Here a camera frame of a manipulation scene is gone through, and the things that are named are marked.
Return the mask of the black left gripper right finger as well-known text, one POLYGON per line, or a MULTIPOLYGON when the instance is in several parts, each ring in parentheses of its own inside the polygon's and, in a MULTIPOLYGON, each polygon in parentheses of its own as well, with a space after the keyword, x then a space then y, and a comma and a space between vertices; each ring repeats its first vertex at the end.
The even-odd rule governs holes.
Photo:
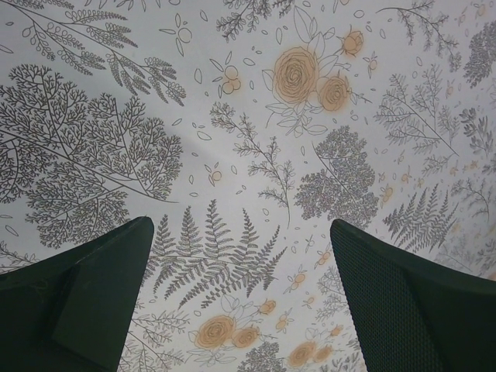
POLYGON ((330 239, 369 371, 493 371, 495 282, 387 244, 342 219, 330 239))

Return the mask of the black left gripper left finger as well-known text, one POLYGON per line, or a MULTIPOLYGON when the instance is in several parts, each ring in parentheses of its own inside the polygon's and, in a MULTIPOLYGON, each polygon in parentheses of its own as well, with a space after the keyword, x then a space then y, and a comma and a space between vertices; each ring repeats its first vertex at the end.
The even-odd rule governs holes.
POLYGON ((150 255, 139 217, 1 275, 3 371, 115 371, 150 255))

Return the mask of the floral patterned table mat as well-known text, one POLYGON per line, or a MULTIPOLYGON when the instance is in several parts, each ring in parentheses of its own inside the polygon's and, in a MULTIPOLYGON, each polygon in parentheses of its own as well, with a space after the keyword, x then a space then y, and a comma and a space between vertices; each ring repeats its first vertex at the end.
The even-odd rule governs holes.
POLYGON ((3 1, 1 271, 145 215, 120 371, 364 371, 343 219, 495 277, 493 1, 3 1))

